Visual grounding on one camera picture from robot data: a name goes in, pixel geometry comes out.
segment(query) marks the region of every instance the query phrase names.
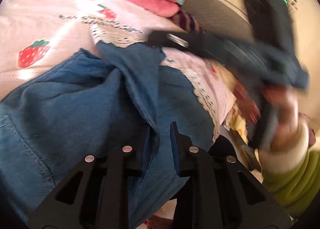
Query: cream sleeve cuff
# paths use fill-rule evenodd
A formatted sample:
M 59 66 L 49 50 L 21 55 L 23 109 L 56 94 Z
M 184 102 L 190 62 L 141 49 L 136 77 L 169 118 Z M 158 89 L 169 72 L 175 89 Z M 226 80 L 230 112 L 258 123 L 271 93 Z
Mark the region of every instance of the cream sleeve cuff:
M 308 150 L 309 130 L 299 118 L 299 129 L 293 138 L 292 147 L 287 151 L 273 152 L 259 150 L 259 161 L 263 171 L 271 174 L 284 174 L 296 168 L 305 158 Z

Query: red strawberry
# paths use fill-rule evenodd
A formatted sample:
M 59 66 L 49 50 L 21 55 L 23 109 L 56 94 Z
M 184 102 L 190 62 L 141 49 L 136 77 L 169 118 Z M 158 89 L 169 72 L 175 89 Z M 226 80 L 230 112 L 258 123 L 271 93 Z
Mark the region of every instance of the red strawberry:
M 108 9 L 107 7 L 101 4 L 98 4 L 98 6 L 103 8 L 102 11 L 98 11 L 100 14 L 105 15 L 108 19 L 111 19 L 111 20 L 114 20 L 116 18 L 116 14 L 112 10 Z
M 19 52 L 18 66 L 28 67 L 39 61 L 49 50 L 49 41 L 36 40 L 32 45 Z

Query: green sleeve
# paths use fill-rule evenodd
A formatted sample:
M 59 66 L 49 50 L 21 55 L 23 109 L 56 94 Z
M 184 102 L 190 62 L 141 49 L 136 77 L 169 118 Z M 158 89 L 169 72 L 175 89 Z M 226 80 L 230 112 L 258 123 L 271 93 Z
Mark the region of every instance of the green sleeve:
M 320 188 L 320 152 L 308 152 L 305 159 L 286 174 L 263 172 L 263 186 L 293 218 L 309 206 Z

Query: blue denim fabric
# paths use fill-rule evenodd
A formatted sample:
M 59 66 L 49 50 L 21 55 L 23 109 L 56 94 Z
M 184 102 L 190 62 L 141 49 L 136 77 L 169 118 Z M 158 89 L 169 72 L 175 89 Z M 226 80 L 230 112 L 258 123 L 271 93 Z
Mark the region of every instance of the blue denim fabric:
M 103 59 L 80 49 L 0 103 L 0 190 L 24 221 L 84 156 L 106 156 L 149 125 L 146 174 L 128 185 L 136 228 L 186 182 L 174 171 L 170 123 L 195 145 L 212 145 L 209 113 L 179 70 L 159 66 L 160 49 L 97 47 Z

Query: silver screw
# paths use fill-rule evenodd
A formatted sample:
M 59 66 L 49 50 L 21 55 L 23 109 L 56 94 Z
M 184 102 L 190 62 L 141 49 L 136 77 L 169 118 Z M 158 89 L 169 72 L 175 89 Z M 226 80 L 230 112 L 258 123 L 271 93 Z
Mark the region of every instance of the silver screw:
M 130 151 L 132 151 L 132 147 L 131 147 L 131 146 L 124 146 L 124 147 L 122 148 L 122 151 L 123 151 L 123 152 L 130 152 Z
M 88 155 L 84 158 L 86 162 L 93 162 L 94 161 L 94 156 L 93 155 Z
M 196 146 L 191 146 L 191 147 L 189 148 L 189 151 L 192 152 L 192 153 L 197 153 L 197 152 L 199 151 L 199 148 L 196 147 Z
M 237 160 L 234 156 L 228 156 L 227 157 L 227 162 L 229 163 L 235 163 Z

